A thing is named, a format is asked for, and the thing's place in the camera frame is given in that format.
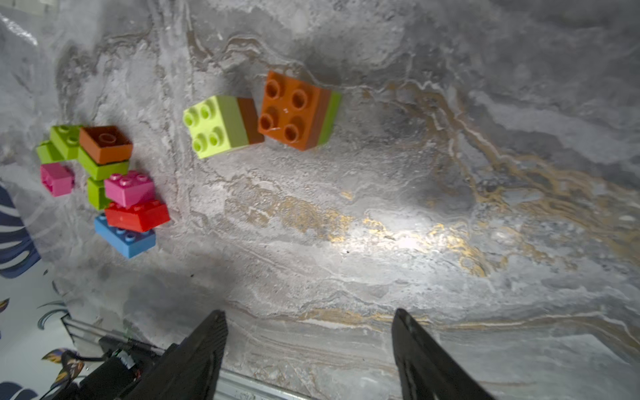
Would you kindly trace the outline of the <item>light green orange lego stack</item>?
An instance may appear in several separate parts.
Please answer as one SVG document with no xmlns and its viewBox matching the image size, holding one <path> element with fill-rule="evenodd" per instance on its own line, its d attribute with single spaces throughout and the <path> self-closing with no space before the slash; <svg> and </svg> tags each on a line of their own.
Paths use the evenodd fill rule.
<svg viewBox="0 0 640 400">
<path fill-rule="evenodd" d="M 265 141 L 252 98 L 212 96 L 184 110 L 183 124 L 200 159 Z"/>
</svg>

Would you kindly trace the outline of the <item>orange lego brick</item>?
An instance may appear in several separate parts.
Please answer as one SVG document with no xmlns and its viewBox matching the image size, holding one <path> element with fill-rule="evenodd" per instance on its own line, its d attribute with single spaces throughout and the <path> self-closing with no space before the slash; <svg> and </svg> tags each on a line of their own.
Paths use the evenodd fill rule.
<svg viewBox="0 0 640 400">
<path fill-rule="evenodd" d="M 263 90 L 258 131 L 300 151 L 315 148 L 331 92 L 271 71 Z"/>
</svg>

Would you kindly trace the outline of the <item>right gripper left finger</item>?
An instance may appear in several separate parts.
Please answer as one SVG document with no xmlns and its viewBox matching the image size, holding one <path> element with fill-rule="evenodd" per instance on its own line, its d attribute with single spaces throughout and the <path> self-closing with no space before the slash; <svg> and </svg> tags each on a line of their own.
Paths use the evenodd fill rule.
<svg viewBox="0 0 640 400">
<path fill-rule="evenodd" d="M 127 399 L 212 399 L 228 338 L 225 312 L 215 310 L 131 391 Z"/>
</svg>

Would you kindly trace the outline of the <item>lime green lego brick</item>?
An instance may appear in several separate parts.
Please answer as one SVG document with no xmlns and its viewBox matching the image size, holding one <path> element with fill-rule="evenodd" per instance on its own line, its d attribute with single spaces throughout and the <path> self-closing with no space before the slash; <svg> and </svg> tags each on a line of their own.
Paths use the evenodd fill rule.
<svg viewBox="0 0 640 400">
<path fill-rule="evenodd" d="M 330 140 L 333 134 L 333 125 L 338 114 L 339 105 L 342 100 L 341 93 L 331 91 L 331 96 L 328 102 L 328 108 L 325 118 L 323 120 L 323 126 L 318 138 L 318 146 L 325 145 Z"/>
</svg>

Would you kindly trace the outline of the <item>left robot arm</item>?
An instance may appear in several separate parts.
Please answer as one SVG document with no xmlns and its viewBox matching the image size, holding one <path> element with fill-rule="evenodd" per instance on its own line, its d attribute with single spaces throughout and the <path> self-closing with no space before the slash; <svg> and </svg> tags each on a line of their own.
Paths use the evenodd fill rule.
<svg viewBox="0 0 640 400">
<path fill-rule="evenodd" d="M 98 340 L 99 357 L 85 357 L 72 351 L 61 355 L 66 377 L 43 399 L 123 399 L 157 366 L 162 354 L 152 345 L 133 339 L 106 336 Z M 86 377 L 75 373 L 78 363 L 97 363 Z"/>
</svg>

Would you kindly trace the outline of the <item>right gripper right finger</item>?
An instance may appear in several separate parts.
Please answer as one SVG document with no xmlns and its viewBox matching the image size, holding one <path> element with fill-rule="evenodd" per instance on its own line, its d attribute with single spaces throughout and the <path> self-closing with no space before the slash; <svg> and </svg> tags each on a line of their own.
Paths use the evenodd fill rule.
<svg viewBox="0 0 640 400">
<path fill-rule="evenodd" d="M 402 308 L 393 319 L 392 340 L 404 399 L 493 399 Z"/>
</svg>

